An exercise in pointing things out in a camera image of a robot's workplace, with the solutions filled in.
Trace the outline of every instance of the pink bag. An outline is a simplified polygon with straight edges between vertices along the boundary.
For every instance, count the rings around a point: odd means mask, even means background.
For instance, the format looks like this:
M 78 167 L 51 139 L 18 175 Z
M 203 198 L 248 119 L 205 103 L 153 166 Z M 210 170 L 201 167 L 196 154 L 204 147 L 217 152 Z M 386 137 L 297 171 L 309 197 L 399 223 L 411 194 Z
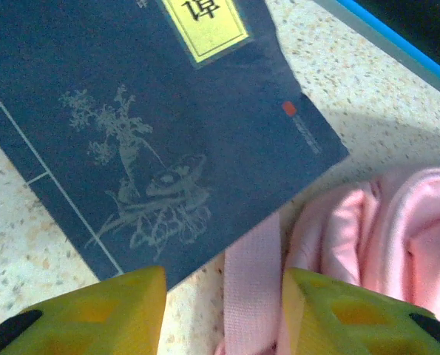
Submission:
M 310 202 L 285 267 L 306 268 L 431 310 L 440 320 L 440 168 L 396 169 Z M 226 250 L 225 339 L 216 355 L 287 355 L 273 214 Z

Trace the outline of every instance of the floor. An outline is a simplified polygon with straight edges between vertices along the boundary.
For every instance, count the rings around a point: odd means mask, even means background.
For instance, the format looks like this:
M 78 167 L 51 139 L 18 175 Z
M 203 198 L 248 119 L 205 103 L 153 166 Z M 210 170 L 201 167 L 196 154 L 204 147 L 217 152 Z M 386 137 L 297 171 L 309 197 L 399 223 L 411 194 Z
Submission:
M 440 93 L 309 0 L 268 0 L 282 49 L 303 91 L 351 156 L 282 211 L 397 164 L 440 164 Z M 219 256 L 170 292 L 159 355 L 211 354 L 222 337 Z M 0 322 L 23 307 L 95 283 L 0 150 Z

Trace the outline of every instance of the yellow label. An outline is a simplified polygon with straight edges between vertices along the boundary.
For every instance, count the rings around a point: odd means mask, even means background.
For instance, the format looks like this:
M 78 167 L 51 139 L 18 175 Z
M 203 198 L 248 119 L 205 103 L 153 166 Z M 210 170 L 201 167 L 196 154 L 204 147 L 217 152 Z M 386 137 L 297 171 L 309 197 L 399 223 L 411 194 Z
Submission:
M 233 0 L 162 2 L 197 63 L 249 37 Z

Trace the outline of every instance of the line drawing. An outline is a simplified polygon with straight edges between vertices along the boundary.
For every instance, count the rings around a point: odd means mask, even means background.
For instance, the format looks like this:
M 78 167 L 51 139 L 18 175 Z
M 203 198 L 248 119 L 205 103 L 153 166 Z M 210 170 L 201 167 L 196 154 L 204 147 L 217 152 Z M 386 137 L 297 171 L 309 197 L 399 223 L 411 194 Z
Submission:
M 88 224 L 87 220 L 85 219 L 85 217 L 80 213 L 80 210 L 78 209 L 78 207 L 73 203 L 72 199 L 69 197 L 69 195 L 67 194 L 67 192 L 64 190 L 64 188 L 62 187 L 62 185 L 58 182 L 58 180 L 55 178 L 54 174 L 52 173 L 52 171 L 50 171 L 49 167 L 47 166 L 47 164 L 42 160 L 40 154 L 37 152 L 37 150 L 35 150 L 34 146 L 32 143 L 30 143 L 29 139 L 26 137 L 26 135 L 24 134 L 24 132 L 22 132 L 21 127 L 19 127 L 19 125 L 16 123 L 16 121 L 14 120 L 13 116 L 10 114 L 10 112 L 7 110 L 6 106 L 2 103 L 2 101 L 0 100 L 0 109 L 4 112 L 4 114 L 6 115 L 6 117 L 10 120 L 11 124 L 14 126 L 14 128 L 16 129 L 17 133 L 22 137 L 23 141 L 27 144 L 27 146 L 29 147 L 29 149 L 31 150 L 31 152 L 35 155 L 35 158 L 38 160 L 38 162 L 42 165 L 42 167 L 45 169 L 45 171 L 47 172 L 47 174 L 49 174 L 50 178 L 52 179 L 53 183 L 57 186 L 58 190 L 62 193 L 62 195 L 64 196 L 65 200 L 67 200 L 68 204 L 70 205 L 70 207 L 72 207 L 72 209 L 75 211 L 75 213 L 77 214 L 78 218 L 80 218 L 81 222 L 85 225 L 85 227 L 88 229 L 89 233 L 92 235 L 92 239 L 94 240 L 96 243 L 98 243 L 98 245 L 100 246 L 101 250 L 105 253 L 105 255 L 108 257 L 109 261 L 111 261 L 111 263 L 113 264 L 113 266 L 116 268 L 116 270 L 118 270 L 118 273 L 123 274 L 124 271 L 123 269 L 118 265 L 118 263 L 116 262 L 115 258 L 109 253 L 108 249 L 106 249 L 106 247 L 104 246 L 104 244 L 101 242 L 101 240 L 98 238 L 98 235 L 95 233 L 95 231 L 93 230 L 93 228 L 91 227 L 90 224 Z
M 136 0 L 136 4 L 138 4 L 140 9 L 147 7 L 147 0 Z
M 36 181 L 42 179 L 44 176 L 47 176 L 49 174 L 49 172 L 43 172 L 42 174 L 36 176 L 33 179 L 30 179 L 29 181 L 26 182 L 26 186 L 29 186 L 31 183 L 35 183 Z
M 96 234 L 98 239 L 107 233 L 124 230 L 129 235 L 129 248 L 143 244 L 155 249 L 153 261 L 158 260 L 171 237 L 177 236 L 182 244 L 192 244 L 207 230 L 211 212 L 206 205 L 210 189 L 199 186 L 206 156 L 186 154 L 166 166 L 145 136 L 153 128 L 140 117 L 130 117 L 129 109 L 135 96 L 127 99 L 124 85 L 114 97 L 117 109 L 104 104 L 95 108 L 95 99 L 87 89 L 65 92 L 60 101 L 71 109 L 69 125 L 78 132 L 92 125 L 104 134 L 104 140 L 90 141 L 88 155 L 95 163 L 107 165 L 115 156 L 121 159 L 125 176 L 119 181 L 118 192 L 105 191 L 115 202 L 117 211 L 105 220 Z M 142 174 L 139 163 L 142 151 L 153 155 L 161 169 L 147 186 L 138 186 L 136 176 Z

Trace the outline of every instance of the book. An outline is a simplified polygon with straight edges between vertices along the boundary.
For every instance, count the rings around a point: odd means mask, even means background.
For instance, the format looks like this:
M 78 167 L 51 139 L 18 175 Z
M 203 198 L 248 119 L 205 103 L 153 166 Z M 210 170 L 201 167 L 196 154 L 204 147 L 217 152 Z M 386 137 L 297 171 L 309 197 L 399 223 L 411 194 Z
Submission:
M 348 154 L 258 0 L 1 0 L 0 146 L 100 280 L 169 288 Z

